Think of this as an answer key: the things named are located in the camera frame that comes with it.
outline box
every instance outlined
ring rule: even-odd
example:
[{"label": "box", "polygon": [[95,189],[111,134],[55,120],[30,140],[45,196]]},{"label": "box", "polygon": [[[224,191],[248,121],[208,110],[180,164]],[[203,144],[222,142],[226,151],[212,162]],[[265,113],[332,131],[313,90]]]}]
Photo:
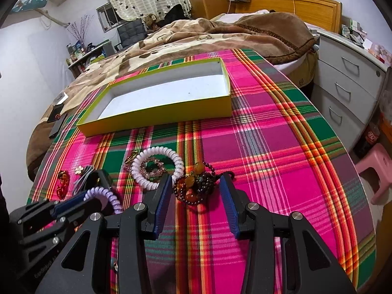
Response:
[{"label": "box", "polygon": [[229,76],[223,61],[211,58],[158,68],[109,85],[77,127],[89,137],[231,113]]}]

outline metal handle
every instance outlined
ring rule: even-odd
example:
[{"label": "metal handle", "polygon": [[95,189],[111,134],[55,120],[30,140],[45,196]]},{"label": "metal handle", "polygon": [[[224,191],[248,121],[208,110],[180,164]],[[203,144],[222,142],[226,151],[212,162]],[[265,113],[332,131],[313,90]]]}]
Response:
[{"label": "metal handle", "polygon": [[343,56],[342,56],[342,59],[345,60],[345,61],[347,61],[347,62],[349,62],[349,63],[351,63],[351,64],[353,64],[353,65],[356,66],[356,67],[358,68],[358,70],[359,70],[359,65],[354,64],[353,62],[349,61],[347,58],[344,58]]},{"label": "metal handle", "polygon": [[338,123],[338,125],[340,126],[342,124],[343,121],[343,116],[339,116],[336,112],[334,112],[334,110],[331,108],[331,106],[329,107],[329,115],[332,117],[331,112],[334,113],[336,116],[338,116],[340,118],[340,122]]},{"label": "metal handle", "polygon": [[348,101],[351,100],[351,92],[349,92],[347,89],[344,89],[342,86],[340,86],[338,83],[335,83],[335,85],[339,88],[341,88],[342,90],[344,90],[346,93],[348,93],[349,99]]}]

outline white drawer cabinet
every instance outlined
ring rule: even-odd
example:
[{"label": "white drawer cabinet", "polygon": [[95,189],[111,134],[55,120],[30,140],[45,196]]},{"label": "white drawer cabinet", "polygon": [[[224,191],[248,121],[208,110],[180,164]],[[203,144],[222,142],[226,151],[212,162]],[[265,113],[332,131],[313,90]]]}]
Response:
[{"label": "white drawer cabinet", "polygon": [[391,68],[338,34],[318,33],[319,61],[311,101],[351,150],[392,79]]},{"label": "white drawer cabinet", "polygon": [[351,150],[362,134],[364,124],[336,98],[314,85],[312,103],[326,119],[347,151]]}]

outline headboard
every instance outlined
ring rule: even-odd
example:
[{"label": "headboard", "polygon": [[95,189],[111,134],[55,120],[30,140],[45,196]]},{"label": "headboard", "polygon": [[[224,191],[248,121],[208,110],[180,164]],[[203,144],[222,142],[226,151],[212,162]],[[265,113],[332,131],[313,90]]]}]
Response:
[{"label": "headboard", "polygon": [[340,33],[342,3],[335,0],[250,0],[236,3],[236,13],[252,13],[258,10],[291,12],[304,22],[325,30]]}]

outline plaid tablecloth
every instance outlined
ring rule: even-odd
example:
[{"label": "plaid tablecloth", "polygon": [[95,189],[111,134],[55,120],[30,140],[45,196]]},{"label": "plaid tablecloth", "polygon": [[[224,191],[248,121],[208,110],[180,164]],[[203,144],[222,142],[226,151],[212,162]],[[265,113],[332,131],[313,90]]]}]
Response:
[{"label": "plaid tablecloth", "polygon": [[[141,202],[143,192],[123,170],[126,157],[133,150],[166,146],[181,155],[186,173],[197,161],[205,160],[217,172],[234,171],[235,186],[271,212],[302,212],[355,287],[360,287],[370,277],[376,253],[375,231],[361,182],[333,130],[283,74],[251,50],[201,54],[134,74],[212,57],[223,59],[231,79],[231,118],[86,138],[76,123],[104,86],[86,97],[53,142],[29,202],[57,198],[60,170],[68,170],[74,182],[78,165],[94,165],[109,172],[127,208]],[[275,293],[280,293],[280,242],[275,245]],[[116,246],[114,240],[113,256]],[[172,196],[163,233],[158,241],[146,241],[152,287],[156,293],[238,294],[247,247],[247,241],[237,241],[230,233],[219,189],[206,205],[197,208],[187,208]],[[117,290],[114,273],[112,290]]]}]

